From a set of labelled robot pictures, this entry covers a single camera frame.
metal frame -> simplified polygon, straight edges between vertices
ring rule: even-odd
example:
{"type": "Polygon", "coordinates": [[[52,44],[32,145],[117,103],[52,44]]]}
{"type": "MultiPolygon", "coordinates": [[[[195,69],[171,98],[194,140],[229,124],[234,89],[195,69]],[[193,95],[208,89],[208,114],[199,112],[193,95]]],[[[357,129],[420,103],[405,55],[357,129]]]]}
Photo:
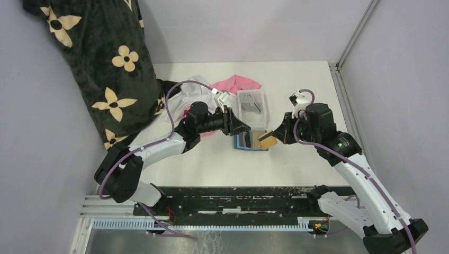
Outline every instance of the metal frame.
{"type": "Polygon", "coordinates": [[[358,126],[354,109],[351,106],[351,100],[349,99],[348,92],[343,82],[340,70],[336,63],[329,64],[330,74],[332,80],[334,81],[335,90],[337,92],[338,101],[340,102],[340,107],[342,108],[343,118],[346,122],[346,128],[348,132],[354,136],[357,143],[364,149],[364,142],[362,135],[360,134],[360,127],[358,126]]]}
{"type": "Polygon", "coordinates": [[[368,8],[366,8],[365,13],[362,16],[362,19],[358,23],[354,33],[352,34],[348,45],[346,46],[345,50],[343,50],[342,56],[338,60],[338,63],[336,64],[338,69],[340,70],[342,66],[345,64],[346,59],[348,58],[349,53],[352,51],[352,48],[354,47],[355,42],[360,37],[360,34],[365,29],[366,24],[370,20],[373,12],[375,11],[376,7],[378,6],[379,2],[381,0],[371,0],[370,4],[368,5],[368,8]]]}

yellow sponge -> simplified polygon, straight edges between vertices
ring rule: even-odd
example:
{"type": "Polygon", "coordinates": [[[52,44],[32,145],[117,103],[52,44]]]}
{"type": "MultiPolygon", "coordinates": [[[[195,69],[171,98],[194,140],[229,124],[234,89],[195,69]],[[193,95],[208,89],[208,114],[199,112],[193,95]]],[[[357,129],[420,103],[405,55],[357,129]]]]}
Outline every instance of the yellow sponge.
{"type": "Polygon", "coordinates": [[[262,149],[266,150],[277,144],[277,138],[273,137],[273,130],[270,130],[258,137],[262,149]]]}

metal floor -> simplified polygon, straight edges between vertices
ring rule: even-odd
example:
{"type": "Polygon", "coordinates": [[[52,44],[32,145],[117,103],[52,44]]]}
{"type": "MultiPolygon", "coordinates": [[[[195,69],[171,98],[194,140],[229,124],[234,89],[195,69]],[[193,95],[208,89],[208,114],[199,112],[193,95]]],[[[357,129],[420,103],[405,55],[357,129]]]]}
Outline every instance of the metal floor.
{"type": "MultiPolygon", "coordinates": [[[[331,231],[342,228],[332,221],[331,231]]],[[[314,239],[306,232],[184,231],[193,238],[161,238],[142,230],[92,230],[91,254],[367,254],[352,231],[314,239]]]]}

clear plastic container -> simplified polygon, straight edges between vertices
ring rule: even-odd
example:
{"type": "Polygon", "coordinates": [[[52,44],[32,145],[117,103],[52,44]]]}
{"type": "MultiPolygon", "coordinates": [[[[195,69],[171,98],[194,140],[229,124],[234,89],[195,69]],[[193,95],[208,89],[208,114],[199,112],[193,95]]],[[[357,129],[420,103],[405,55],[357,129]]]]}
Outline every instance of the clear plastic container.
{"type": "Polygon", "coordinates": [[[238,116],[244,123],[248,124],[252,130],[266,130],[268,127],[268,106],[265,93],[260,90],[239,90],[237,91],[238,102],[238,116]],[[249,94],[256,101],[258,101],[261,107],[261,113],[258,114],[253,111],[248,111],[242,106],[240,101],[240,94],[249,94]]]}

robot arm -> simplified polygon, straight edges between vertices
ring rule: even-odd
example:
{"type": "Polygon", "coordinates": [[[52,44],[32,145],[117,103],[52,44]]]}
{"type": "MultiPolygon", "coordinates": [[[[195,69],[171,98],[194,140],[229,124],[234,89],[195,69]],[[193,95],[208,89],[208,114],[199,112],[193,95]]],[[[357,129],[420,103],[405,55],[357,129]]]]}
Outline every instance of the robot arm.
{"type": "Polygon", "coordinates": [[[251,128],[238,120],[232,109],[227,108],[223,103],[219,103],[215,113],[211,114],[206,103],[195,102],[170,138],[166,140],[163,139],[164,137],[159,138],[158,140],[162,142],[147,149],[143,149],[143,146],[154,141],[130,147],[121,143],[114,145],[95,173],[95,181],[101,184],[120,158],[136,148],[142,148],[140,152],[128,157],[123,162],[123,167],[112,173],[104,189],[117,203],[130,199],[147,206],[154,206],[162,197],[162,193],[153,184],[141,181],[141,172],[160,160],[190,151],[200,142],[200,133],[216,130],[221,130],[225,135],[236,135],[250,131],[251,128]]]}
{"type": "Polygon", "coordinates": [[[297,143],[295,135],[302,141],[317,144],[315,148],[319,156],[326,159],[348,181],[366,207],[366,209],[356,208],[323,185],[308,193],[312,209],[332,215],[353,230],[363,239],[365,247],[371,254],[402,253],[409,249],[410,241],[400,219],[406,223],[414,242],[418,242],[428,231],[426,223],[422,219],[413,220],[391,197],[376,177],[354,138],[348,133],[337,131],[328,105],[310,104],[304,100],[304,96],[299,92],[290,97],[295,110],[284,115],[282,124],[273,132],[273,136],[284,144],[297,143]],[[366,174],[326,151],[320,147],[321,145],[362,167],[366,174]],[[399,217],[392,211],[391,205],[396,208],[399,217]]]}

